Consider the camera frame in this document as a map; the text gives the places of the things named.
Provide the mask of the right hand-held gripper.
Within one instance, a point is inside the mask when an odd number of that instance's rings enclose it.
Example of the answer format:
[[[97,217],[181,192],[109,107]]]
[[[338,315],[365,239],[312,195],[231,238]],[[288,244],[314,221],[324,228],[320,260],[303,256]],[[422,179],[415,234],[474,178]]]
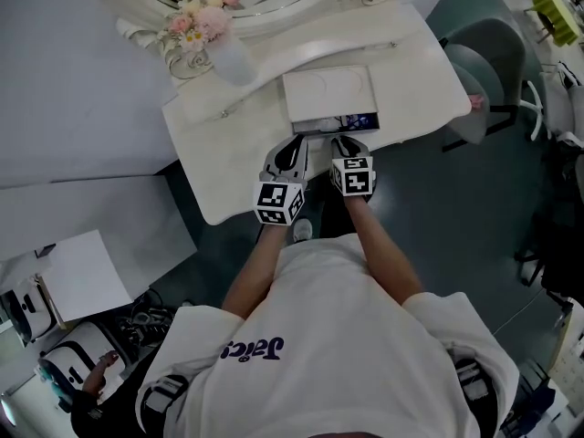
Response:
[[[349,150],[344,145],[344,136],[333,137],[329,178],[334,188],[343,197],[371,196],[375,190],[376,172],[368,147],[349,137]]]

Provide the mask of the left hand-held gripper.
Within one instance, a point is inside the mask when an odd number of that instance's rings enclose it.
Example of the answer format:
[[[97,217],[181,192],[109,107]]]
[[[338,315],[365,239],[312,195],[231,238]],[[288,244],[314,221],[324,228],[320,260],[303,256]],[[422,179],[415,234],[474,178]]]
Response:
[[[305,204],[308,140],[294,135],[266,156],[255,183],[253,210],[261,224],[290,226]]]

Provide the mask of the white dressing table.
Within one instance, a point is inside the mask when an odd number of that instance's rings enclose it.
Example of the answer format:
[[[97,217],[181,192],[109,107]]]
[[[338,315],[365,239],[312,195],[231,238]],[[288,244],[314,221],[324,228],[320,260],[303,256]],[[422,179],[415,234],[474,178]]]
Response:
[[[254,82],[237,87],[208,71],[163,107],[172,143],[204,220],[253,207],[267,153],[288,138],[282,76],[294,69],[369,69],[380,127],[371,150],[433,133],[469,113],[470,100],[432,30],[411,5],[388,1],[295,26],[251,46]]]

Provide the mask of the small white drawer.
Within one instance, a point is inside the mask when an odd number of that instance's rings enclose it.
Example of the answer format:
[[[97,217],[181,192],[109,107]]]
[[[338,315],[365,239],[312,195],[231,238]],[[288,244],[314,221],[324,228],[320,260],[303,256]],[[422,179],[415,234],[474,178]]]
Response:
[[[377,103],[365,66],[311,69],[283,76],[287,114],[292,131],[305,136],[349,134],[346,116],[376,113]]]

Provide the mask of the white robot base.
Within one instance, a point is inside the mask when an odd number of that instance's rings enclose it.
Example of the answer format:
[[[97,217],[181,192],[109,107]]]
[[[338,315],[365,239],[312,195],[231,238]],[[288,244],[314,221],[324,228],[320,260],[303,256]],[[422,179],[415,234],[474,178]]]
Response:
[[[57,324],[42,287],[35,279],[22,281],[0,295],[0,301],[25,345],[34,343]]]
[[[102,356],[121,348],[114,338],[99,324],[84,321],[73,328],[49,351],[41,353],[38,367],[66,395],[80,391],[86,378],[97,366]],[[104,384],[112,382],[125,369],[126,362],[120,356],[104,373]]]

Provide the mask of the person's left forearm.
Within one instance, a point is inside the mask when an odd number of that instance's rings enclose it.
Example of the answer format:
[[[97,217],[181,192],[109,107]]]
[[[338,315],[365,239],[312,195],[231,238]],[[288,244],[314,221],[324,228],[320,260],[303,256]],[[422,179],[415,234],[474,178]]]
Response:
[[[287,227],[265,225],[251,255],[227,291],[222,310],[247,319],[265,299],[287,237]]]

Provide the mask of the person's right forearm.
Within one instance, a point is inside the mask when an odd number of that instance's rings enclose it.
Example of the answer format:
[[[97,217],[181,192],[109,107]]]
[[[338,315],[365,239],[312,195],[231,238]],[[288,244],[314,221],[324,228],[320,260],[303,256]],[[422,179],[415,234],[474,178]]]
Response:
[[[422,283],[403,251],[391,240],[368,203],[345,197],[345,206],[363,249],[370,275],[398,304],[423,292]]]

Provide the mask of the blue patterned small item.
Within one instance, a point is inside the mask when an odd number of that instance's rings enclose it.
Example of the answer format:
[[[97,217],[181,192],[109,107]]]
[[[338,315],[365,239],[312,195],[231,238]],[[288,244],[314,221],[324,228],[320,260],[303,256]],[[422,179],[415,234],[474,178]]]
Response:
[[[377,130],[380,126],[376,113],[366,113],[346,116],[343,127],[346,130]]]

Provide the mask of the person's black trousers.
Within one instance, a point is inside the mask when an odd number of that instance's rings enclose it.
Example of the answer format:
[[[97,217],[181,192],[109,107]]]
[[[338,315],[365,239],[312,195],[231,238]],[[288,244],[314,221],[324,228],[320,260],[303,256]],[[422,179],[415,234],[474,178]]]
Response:
[[[343,235],[355,234],[356,229],[352,223],[342,194],[330,180],[326,181],[323,192],[324,204],[320,215],[318,237],[338,238]]]

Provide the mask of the pink flower bouquet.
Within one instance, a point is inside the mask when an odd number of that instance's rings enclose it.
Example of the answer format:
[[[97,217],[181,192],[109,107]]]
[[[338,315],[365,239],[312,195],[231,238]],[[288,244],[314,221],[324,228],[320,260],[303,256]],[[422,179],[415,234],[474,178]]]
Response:
[[[164,50],[179,48],[183,53],[198,53],[231,28],[229,8],[240,0],[179,0],[178,11],[167,17],[156,41]]]

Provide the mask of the gray swivel chair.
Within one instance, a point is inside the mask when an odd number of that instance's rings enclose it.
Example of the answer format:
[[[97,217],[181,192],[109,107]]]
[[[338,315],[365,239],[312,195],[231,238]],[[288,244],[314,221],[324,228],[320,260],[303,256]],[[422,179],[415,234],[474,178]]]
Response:
[[[520,101],[533,102],[524,87],[527,60],[522,37],[508,23],[487,18],[459,28],[439,43],[467,94],[485,97],[481,110],[471,110],[447,124],[458,136],[443,146],[448,152],[466,144],[480,144],[485,137],[516,123]]]

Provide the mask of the large white partition panel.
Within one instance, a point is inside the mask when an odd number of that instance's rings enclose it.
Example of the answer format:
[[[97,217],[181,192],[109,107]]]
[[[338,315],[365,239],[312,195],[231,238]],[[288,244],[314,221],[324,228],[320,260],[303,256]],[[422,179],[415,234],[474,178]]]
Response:
[[[0,261],[91,231],[131,297],[197,251],[161,176],[0,190]]]

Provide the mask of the black chair base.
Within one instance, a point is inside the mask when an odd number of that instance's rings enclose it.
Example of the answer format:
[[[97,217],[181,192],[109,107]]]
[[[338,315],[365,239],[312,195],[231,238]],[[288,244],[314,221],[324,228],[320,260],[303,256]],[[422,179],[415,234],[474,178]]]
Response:
[[[520,265],[521,284],[525,287],[532,287],[545,268],[548,237],[548,219],[536,214],[514,253],[514,260]]]

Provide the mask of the white office chair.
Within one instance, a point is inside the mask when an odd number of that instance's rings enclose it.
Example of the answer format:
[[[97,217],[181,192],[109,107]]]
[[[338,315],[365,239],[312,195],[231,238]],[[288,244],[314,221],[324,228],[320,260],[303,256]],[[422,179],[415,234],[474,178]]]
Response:
[[[547,137],[584,151],[584,80],[580,80],[563,62],[545,64],[539,74],[542,89],[524,81],[534,101],[520,101],[522,108],[536,114],[535,127],[529,135],[535,141],[545,128]]]

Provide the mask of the yellow-green round stool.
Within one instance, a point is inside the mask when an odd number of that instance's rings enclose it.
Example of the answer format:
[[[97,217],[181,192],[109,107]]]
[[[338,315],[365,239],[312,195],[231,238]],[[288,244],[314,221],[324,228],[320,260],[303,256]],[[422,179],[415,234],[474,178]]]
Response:
[[[571,46],[579,41],[582,30],[578,19],[563,0],[531,0],[529,11],[537,14],[557,47]]]

